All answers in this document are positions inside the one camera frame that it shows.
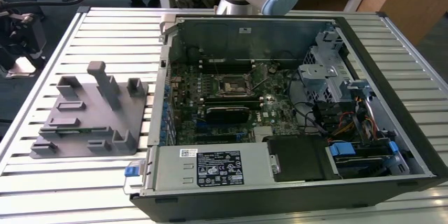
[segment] gray plastic holder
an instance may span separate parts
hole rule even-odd
[[[116,83],[106,64],[92,61],[98,84],[62,77],[60,95],[32,145],[32,158],[134,155],[138,150],[148,84]]]

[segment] motherboard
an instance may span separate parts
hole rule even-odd
[[[172,64],[176,145],[260,142],[299,134],[292,71],[275,62]]]

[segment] white label sticker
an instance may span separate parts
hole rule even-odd
[[[242,27],[240,28],[240,34],[250,34],[252,33],[252,28],[250,27]]]
[[[196,157],[198,149],[180,149],[180,157]]]

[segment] aluminum slotted table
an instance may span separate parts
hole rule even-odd
[[[0,223],[154,223],[123,192],[124,168],[146,157],[164,13],[212,14],[211,10],[92,8],[78,13],[0,143]],[[344,16],[400,99],[448,164],[448,86],[387,17],[376,13],[292,12]],[[32,159],[31,145],[50,114],[63,75],[94,82],[90,61],[104,61],[118,82],[150,82],[139,151],[134,156]],[[355,59],[352,63],[363,76]],[[447,223],[446,184],[359,209],[335,209],[195,223]]]

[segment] blue latch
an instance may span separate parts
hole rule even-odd
[[[332,156],[356,154],[352,144],[347,142],[334,143],[330,147],[330,152]]]
[[[128,166],[124,169],[124,176],[126,177],[138,177],[138,176],[140,176],[140,168],[139,168],[139,166]]]
[[[391,141],[390,142],[390,147],[391,147],[394,153],[399,153],[400,150],[399,150],[399,146],[398,146],[396,142]]]

